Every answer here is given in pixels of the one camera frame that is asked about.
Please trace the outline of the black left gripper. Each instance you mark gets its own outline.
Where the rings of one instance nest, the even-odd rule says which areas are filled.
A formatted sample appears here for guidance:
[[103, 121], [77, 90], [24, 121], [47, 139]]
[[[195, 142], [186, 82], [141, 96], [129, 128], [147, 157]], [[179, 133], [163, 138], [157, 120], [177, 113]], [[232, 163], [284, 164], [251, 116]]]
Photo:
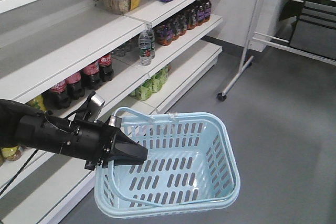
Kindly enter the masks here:
[[85, 169], [96, 166], [142, 165], [148, 149], [133, 141], [121, 130], [122, 119], [110, 116], [106, 122], [74, 120], [74, 133], [67, 135], [59, 154], [85, 160]]

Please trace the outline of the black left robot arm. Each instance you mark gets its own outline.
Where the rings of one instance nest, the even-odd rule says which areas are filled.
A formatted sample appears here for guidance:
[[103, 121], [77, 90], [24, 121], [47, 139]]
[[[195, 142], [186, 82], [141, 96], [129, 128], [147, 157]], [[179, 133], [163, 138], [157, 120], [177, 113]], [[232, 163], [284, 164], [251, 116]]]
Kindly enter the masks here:
[[107, 122], [73, 121], [11, 100], [1, 100], [1, 147], [16, 145], [82, 159], [85, 169], [142, 165], [148, 150]]

